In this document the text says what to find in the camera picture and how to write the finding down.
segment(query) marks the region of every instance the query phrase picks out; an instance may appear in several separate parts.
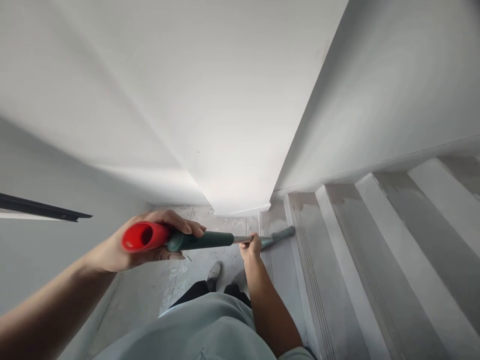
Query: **scraper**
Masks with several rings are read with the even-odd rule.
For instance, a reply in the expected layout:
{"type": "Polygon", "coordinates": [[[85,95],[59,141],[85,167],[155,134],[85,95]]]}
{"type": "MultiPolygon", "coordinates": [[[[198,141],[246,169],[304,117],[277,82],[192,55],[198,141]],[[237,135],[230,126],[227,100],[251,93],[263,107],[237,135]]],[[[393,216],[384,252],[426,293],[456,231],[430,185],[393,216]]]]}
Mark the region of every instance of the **scraper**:
{"type": "MultiPolygon", "coordinates": [[[[295,228],[290,226],[271,236],[260,236],[261,247],[264,249],[294,234],[295,228]]],[[[195,237],[155,222],[140,221],[125,231],[121,245],[128,253],[138,253],[166,244],[167,249],[175,253],[181,250],[217,248],[251,241],[251,236],[234,236],[229,232],[205,231],[202,237],[195,237]]]]}

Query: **white wall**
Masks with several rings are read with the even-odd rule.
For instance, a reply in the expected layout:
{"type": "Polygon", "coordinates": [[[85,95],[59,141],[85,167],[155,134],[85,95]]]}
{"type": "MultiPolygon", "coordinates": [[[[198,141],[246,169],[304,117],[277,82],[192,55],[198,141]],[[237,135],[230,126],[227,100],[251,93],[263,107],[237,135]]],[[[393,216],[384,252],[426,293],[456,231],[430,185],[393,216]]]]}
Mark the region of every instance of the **white wall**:
{"type": "Polygon", "coordinates": [[[52,1],[2,1],[0,49],[0,114],[151,204],[208,203],[52,1]]]}
{"type": "Polygon", "coordinates": [[[473,0],[350,1],[274,195],[480,135],[479,39],[473,0]]]}
{"type": "MultiPolygon", "coordinates": [[[[93,215],[78,223],[0,219],[0,314],[26,299],[146,206],[124,184],[3,119],[0,193],[93,215]]],[[[79,359],[98,321],[90,318],[63,359],[79,359]]]]}
{"type": "Polygon", "coordinates": [[[216,214],[269,208],[347,0],[52,3],[216,214]]]}

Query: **black pants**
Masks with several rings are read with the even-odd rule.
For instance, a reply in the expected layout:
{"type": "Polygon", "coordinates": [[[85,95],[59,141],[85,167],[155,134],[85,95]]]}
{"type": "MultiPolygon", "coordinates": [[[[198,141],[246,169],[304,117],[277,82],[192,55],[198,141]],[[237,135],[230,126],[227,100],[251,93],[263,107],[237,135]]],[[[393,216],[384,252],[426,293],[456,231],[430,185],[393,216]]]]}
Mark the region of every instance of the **black pants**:
{"type": "MultiPolygon", "coordinates": [[[[199,298],[203,295],[206,295],[208,293],[214,293],[215,292],[215,283],[211,282],[208,283],[205,280],[198,281],[194,283],[191,288],[189,288],[186,293],[183,294],[181,298],[178,299],[176,303],[174,303],[170,307],[174,307],[175,305],[178,304],[183,304],[186,303],[187,301],[199,298]]],[[[252,308],[252,304],[250,303],[249,298],[244,292],[240,292],[239,286],[237,284],[230,284],[225,288],[224,291],[225,294],[233,296],[234,298],[237,298],[240,300],[242,303],[247,305],[250,309],[252,308]]]]}

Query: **hand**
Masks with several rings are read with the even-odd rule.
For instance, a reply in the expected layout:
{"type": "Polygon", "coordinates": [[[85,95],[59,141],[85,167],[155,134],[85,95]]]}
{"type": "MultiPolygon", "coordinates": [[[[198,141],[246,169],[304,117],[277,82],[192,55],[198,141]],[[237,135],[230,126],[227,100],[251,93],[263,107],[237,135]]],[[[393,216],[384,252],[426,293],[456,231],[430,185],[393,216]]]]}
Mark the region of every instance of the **hand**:
{"type": "Polygon", "coordinates": [[[170,252],[166,245],[141,252],[126,252],[122,248],[122,237],[129,227],[141,221],[167,225],[196,238],[202,237],[207,229],[198,222],[184,219],[173,210],[145,212],[132,217],[112,236],[87,253],[84,256],[85,264],[96,270],[117,273],[147,262],[185,259],[181,251],[170,252]]]}
{"type": "Polygon", "coordinates": [[[256,232],[252,232],[250,236],[253,237],[251,242],[242,242],[238,244],[240,247],[240,254],[244,262],[250,259],[260,259],[260,250],[262,250],[262,242],[256,232]]]}

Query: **stair step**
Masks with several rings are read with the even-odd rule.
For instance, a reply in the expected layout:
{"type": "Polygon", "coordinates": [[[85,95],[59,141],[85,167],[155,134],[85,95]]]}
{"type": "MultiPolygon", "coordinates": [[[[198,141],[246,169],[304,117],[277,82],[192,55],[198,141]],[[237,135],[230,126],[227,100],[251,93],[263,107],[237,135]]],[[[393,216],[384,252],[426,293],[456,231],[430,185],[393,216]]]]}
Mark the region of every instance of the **stair step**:
{"type": "Polygon", "coordinates": [[[480,334],[480,258],[406,172],[373,175],[468,321],[480,334]]]}
{"type": "Polygon", "coordinates": [[[469,192],[480,200],[480,161],[470,156],[438,158],[469,192]]]}
{"type": "Polygon", "coordinates": [[[356,183],[356,187],[449,354],[454,359],[480,359],[480,337],[382,192],[374,176],[367,175],[356,183]]]}
{"type": "MultiPolygon", "coordinates": [[[[269,211],[258,215],[258,234],[269,236],[286,229],[287,217],[283,201],[273,201],[269,211]]],[[[285,239],[261,252],[261,258],[276,291],[280,295],[288,312],[300,333],[304,345],[308,345],[304,314],[301,303],[300,289],[292,254],[291,242],[295,239],[285,239]]]]}
{"type": "Polygon", "coordinates": [[[390,357],[448,359],[355,185],[326,185],[325,189],[390,357]]]}
{"type": "Polygon", "coordinates": [[[348,294],[350,296],[353,309],[358,320],[366,347],[371,360],[387,360],[390,354],[385,344],[379,324],[375,319],[374,311],[369,303],[367,294],[360,280],[359,273],[355,268],[354,261],[350,255],[349,248],[340,229],[340,225],[335,216],[334,209],[330,203],[325,186],[322,186],[315,192],[323,215],[328,234],[330,236],[333,250],[335,251],[338,265],[340,266],[343,279],[345,281],[348,294]]]}
{"type": "Polygon", "coordinates": [[[480,201],[437,158],[410,170],[408,175],[480,257],[480,201]]]}
{"type": "Polygon", "coordinates": [[[370,359],[315,193],[285,199],[311,349],[321,359],[370,359]]]}

